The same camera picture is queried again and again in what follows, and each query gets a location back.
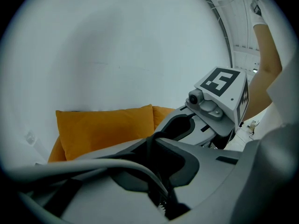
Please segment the white ceiling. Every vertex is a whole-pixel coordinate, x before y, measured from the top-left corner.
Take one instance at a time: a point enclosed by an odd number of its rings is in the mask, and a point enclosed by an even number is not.
[[[251,0],[211,0],[216,6],[231,49],[234,68],[247,72],[248,81],[258,69],[260,53],[254,30],[250,21]]]

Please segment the black slot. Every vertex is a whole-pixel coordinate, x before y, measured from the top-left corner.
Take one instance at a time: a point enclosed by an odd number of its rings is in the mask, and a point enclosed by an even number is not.
[[[228,142],[230,142],[235,136],[235,129],[232,129],[230,134],[226,137],[221,137],[219,135],[216,135],[215,138],[212,139],[212,143],[218,148],[218,149],[224,149]]]
[[[187,207],[183,203],[179,203],[177,200],[177,197],[173,191],[173,189],[169,192],[168,201],[165,206],[165,216],[169,220],[173,220],[183,214],[185,214],[187,211],[190,210],[189,207]]]
[[[199,161],[192,154],[171,145],[163,140],[152,140],[152,154],[148,159],[148,141],[142,140],[137,146],[131,146],[122,150],[118,154],[128,152],[135,153],[139,157],[136,161],[151,169],[156,175],[159,175],[164,185],[169,182],[169,186],[180,187],[189,184],[199,170]],[[143,173],[135,170],[126,170],[125,175],[119,175],[116,172],[111,172],[111,177],[120,186],[130,191],[147,191],[148,177]],[[133,187],[137,182],[130,181],[130,177],[134,176],[140,179],[140,187]]]
[[[221,161],[221,162],[234,164],[234,165],[236,165],[237,162],[238,162],[238,159],[233,159],[233,158],[229,158],[229,157],[225,157],[225,156],[219,156],[218,158],[216,158],[216,160]]]
[[[167,133],[169,139],[179,141],[191,134],[195,129],[195,122],[191,118],[192,116],[186,114],[176,115],[168,121],[161,131]]]
[[[209,125],[204,126],[204,127],[201,129],[201,131],[204,132],[204,131],[206,131],[209,127],[210,127]]]

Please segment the person's arm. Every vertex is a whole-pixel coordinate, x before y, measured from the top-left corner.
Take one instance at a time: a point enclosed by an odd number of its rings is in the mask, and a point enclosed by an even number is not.
[[[267,93],[268,87],[280,74],[282,67],[269,27],[261,16],[253,14],[251,21],[260,49],[260,66],[249,85],[249,104],[243,121],[256,116],[267,108],[271,99]]]

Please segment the orange cushion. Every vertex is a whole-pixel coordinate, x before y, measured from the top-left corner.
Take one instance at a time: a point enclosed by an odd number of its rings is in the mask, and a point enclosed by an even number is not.
[[[154,115],[154,129],[175,109],[164,108],[159,106],[153,106],[153,115]]]
[[[66,161],[64,149],[62,148],[60,138],[58,136],[48,162]]]
[[[56,111],[56,117],[67,160],[123,142],[146,138],[154,132],[152,105],[116,111]]]

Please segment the white wall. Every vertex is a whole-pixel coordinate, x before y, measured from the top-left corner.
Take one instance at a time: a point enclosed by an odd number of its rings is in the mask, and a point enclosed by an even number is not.
[[[1,51],[7,167],[47,159],[58,136],[55,110],[177,108],[209,70],[229,66],[205,0],[28,0]]]

